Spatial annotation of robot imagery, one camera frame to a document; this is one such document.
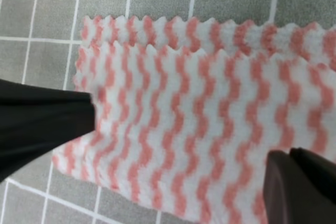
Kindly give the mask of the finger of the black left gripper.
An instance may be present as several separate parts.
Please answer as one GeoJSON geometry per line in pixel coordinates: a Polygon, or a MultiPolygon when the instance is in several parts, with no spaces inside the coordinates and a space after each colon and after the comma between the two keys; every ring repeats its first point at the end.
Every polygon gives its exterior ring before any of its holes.
{"type": "Polygon", "coordinates": [[[1,80],[1,181],[94,129],[89,93],[1,80]]]}

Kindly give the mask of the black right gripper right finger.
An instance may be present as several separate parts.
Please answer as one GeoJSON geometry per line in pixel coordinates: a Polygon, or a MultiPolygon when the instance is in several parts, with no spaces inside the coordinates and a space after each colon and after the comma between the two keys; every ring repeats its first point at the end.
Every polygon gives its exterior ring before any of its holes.
{"type": "Polygon", "coordinates": [[[290,157],[329,200],[335,200],[335,163],[303,148],[292,148],[290,157]]]}

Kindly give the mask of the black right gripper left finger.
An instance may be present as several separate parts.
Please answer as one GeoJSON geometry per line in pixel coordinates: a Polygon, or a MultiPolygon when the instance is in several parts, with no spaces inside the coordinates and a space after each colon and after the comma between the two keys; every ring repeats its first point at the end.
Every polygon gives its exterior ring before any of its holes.
{"type": "Polygon", "coordinates": [[[283,151],[270,151],[264,179],[269,223],[335,223],[335,200],[321,194],[283,151]]]}

